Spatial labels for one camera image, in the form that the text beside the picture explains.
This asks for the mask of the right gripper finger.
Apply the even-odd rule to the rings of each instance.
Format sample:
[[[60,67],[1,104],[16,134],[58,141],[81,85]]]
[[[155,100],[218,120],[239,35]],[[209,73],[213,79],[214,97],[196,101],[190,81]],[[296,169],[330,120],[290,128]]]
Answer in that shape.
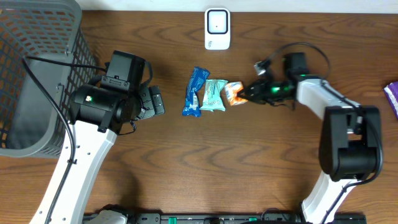
[[[242,90],[238,91],[238,95],[253,95],[255,94],[254,83],[244,87]]]
[[[238,94],[237,97],[238,97],[238,98],[241,98],[241,99],[244,99],[244,100],[246,100],[246,101],[252,102],[252,103],[255,103],[256,100],[257,100],[257,98],[256,98],[255,95],[247,95],[247,94],[245,94],[245,93]]]

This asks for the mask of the orange Kleenex tissue pack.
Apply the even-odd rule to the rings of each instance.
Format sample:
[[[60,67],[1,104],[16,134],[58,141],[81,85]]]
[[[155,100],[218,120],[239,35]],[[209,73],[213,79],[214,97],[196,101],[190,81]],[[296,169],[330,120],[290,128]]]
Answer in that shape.
[[[238,91],[242,89],[242,82],[229,82],[225,85],[224,91],[230,106],[241,105],[247,102],[246,100],[237,97]]]

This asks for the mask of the teal white snack packet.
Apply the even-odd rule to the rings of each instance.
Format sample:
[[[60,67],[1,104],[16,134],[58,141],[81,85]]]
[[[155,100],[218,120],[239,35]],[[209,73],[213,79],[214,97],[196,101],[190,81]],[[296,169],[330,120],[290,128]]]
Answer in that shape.
[[[221,99],[221,91],[227,83],[227,80],[207,80],[203,103],[200,109],[205,111],[225,111],[223,100]]]

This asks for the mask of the blue snack wrapper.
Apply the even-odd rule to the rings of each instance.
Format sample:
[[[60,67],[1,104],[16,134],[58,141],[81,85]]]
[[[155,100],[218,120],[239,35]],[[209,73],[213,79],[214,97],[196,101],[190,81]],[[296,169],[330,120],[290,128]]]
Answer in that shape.
[[[209,75],[210,72],[205,68],[195,67],[193,69],[186,89],[185,106],[182,111],[183,116],[201,116],[197,93],[202,88]]]

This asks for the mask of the red purple snack bag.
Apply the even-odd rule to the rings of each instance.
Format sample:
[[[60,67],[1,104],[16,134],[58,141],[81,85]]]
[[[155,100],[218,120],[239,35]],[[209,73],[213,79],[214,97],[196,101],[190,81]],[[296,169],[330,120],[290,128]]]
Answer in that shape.
[[[398,118],[397,88],[398,88],[398,82],[392,82],[383,89],[396,118]]]

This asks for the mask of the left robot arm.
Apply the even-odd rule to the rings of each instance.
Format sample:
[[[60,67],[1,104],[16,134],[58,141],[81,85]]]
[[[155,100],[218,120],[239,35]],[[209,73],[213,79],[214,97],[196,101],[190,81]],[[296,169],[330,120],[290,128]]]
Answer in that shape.
[[[114,51],[102,69],[69,98],[69,117],[60,116],[65,140],[49,186],[32,223],[81,223],[96,176],[122,126],[165,113],[159,87],[144,81],[150,62]]]

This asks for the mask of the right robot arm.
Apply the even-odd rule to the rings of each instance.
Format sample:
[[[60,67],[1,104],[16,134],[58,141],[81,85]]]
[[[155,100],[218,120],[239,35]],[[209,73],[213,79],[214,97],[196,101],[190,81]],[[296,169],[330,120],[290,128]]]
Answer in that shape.
[[[303,52],[285,55],[286,80],[274,80],[272,58],[257,62],[258,79],[238,92],[253,103],[282,106],[293,100],[322,121],[318,160],[320,176],[301,206],[305,223],[331,223],[346,196],[359,185],[374,181],[382,170],[381,119],[375,106],[347,99],[329,82],[310,72]]]

